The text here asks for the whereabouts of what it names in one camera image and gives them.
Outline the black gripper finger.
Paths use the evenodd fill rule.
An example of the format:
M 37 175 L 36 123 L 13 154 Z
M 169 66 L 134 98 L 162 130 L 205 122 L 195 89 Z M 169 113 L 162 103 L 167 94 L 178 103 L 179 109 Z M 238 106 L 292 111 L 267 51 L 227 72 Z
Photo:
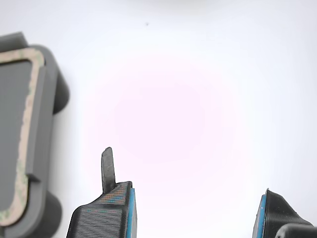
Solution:
M 303 219 L 283 196 L 266 190 L 253 228 L 253 238 L 315 238 L 317 228 Z
M 137 209 L 131 181 L 115 182 L 113 152 L 101 157 L 103 193 L 72 214 L 67 238 L 136 238 Z

